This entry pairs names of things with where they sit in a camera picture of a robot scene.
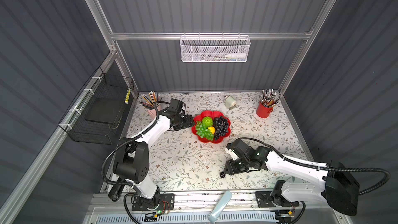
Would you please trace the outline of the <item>green custard apple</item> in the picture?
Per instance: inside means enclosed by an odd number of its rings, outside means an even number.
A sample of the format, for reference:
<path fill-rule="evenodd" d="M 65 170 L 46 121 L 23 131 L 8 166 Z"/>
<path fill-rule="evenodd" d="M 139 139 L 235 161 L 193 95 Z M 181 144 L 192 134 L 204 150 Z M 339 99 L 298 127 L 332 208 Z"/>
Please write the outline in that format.
<path fill-rule="evenodd" d="M 202 124 L 205 128 L 213 126 L 213 119 L 209 116 L 206 116 L 202 119 Z"/>

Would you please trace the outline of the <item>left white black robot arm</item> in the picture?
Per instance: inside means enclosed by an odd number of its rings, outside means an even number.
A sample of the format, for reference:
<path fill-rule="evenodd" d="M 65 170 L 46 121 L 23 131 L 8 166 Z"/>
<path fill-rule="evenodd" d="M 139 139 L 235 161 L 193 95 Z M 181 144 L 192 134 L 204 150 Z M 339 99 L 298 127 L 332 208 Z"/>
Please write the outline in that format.
<path fill-rule="evenodd" d="M 125 186 L 132 187 L 143 201 L 157 205 L 160 200 L 159 187 L 152 181 L 149 172 L 149 149 L 158 138 L 167 131 L 179 131 L 194 126 L 191 115 L 185 114 L 186 104 L 177 99 L 169 102 L 163 110 L 155 108 L 154 120 L 138 134 L 128 138 L 121 138 L 114 151 L 113 173 L 118 176 L 117 181 L 108 182 L 117 190 Z"/>

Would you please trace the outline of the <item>green grape bunch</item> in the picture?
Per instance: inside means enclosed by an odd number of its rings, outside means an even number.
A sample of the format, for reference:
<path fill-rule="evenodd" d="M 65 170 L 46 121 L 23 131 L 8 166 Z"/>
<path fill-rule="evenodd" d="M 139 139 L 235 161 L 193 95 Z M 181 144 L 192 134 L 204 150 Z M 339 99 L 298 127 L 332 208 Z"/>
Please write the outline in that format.
<path fill-rule="evenodd" d="M 208 141 L 214 140 L 214 134 L 209 129 L 210 125 L 207 121 L 198 121 L 195 127 L 197 135 L 202 139 L 207 139 Z"/>

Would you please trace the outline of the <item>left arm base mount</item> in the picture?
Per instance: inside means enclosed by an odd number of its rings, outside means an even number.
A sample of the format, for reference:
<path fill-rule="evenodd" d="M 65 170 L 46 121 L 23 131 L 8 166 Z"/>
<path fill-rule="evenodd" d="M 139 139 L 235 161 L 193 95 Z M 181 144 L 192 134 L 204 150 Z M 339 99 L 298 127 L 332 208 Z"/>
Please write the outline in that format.
<path fill-rule="evenodd" d="M 153 199 L 134 196 L 132 211 L 171 211 L 174 209 L 175 194 L 155 194 Z"/>

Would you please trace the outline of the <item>large black grape bunch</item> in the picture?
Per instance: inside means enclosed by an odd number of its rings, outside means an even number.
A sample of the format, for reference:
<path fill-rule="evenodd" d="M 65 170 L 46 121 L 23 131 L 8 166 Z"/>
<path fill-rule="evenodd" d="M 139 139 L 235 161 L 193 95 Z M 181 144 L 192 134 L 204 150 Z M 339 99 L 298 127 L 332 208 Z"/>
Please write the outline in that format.
<path fill-rule="evenodd" d="M 218 140 L 229 133 L 229 122 L 225 117 L 214 118 L 213 127 L 216 130 L 214 133 L 214 140 Z"/>

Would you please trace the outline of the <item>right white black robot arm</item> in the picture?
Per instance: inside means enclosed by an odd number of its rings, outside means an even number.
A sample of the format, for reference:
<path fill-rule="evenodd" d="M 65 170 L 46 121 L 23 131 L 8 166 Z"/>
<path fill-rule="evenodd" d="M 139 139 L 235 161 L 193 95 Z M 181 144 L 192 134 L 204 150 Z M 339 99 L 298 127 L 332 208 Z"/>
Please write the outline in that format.
<path fill-rule="evenodd" d="M 243 138 L 227 144 L 230 160 L 225 163 L 220 177 L 256 171 L 278 172 L 301 180 L 289 183 L 279 179 L 266 200 L 276 207 L 300 202 L 327 203 L 335 211 L 354 216 L 357 214 L 359 183 L 339 162 L 316 163 L 281 154 L 275 147 L 260 143 L 253 148 Z"/>

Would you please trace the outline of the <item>yellow lemon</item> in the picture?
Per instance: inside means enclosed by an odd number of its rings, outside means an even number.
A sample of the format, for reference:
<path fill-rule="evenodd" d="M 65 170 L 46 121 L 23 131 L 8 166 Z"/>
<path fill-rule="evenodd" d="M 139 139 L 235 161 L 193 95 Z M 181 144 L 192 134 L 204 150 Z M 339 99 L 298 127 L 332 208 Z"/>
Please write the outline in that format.
<path fill-rule="evenodd" d="M 212 133 L 212 134 L 214 134 L 215 133 L 215 128 L 213 127 L 213 126 L 210 126 L 210 127 L 208 127 L 208 130 Z"/>

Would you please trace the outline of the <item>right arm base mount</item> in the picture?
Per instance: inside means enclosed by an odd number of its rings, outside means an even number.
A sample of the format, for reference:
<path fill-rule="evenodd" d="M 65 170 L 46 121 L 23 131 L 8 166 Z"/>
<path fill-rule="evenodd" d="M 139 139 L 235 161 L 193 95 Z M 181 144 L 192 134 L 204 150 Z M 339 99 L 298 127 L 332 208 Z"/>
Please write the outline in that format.
<path fill-rule="evenodd" d="M 298 201 L 289 202 L 281 194 L 273 193 L 272 190 L 256 191 L 255 197 L 258 207 L 292 207 L 296 208 L 300 205 Z"/>

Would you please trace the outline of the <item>red flower fruit bowl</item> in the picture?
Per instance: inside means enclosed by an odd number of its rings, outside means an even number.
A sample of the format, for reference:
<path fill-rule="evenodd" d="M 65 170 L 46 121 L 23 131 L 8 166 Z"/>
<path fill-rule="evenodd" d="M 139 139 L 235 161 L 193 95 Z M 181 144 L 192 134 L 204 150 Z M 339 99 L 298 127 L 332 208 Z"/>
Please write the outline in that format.
<path fill-rule="evenodd" d="M 192 133 L 202 143 L 218 144 L 231 134 L 231 122 L 222 112 L 203 111 L 193 120 Z"/>

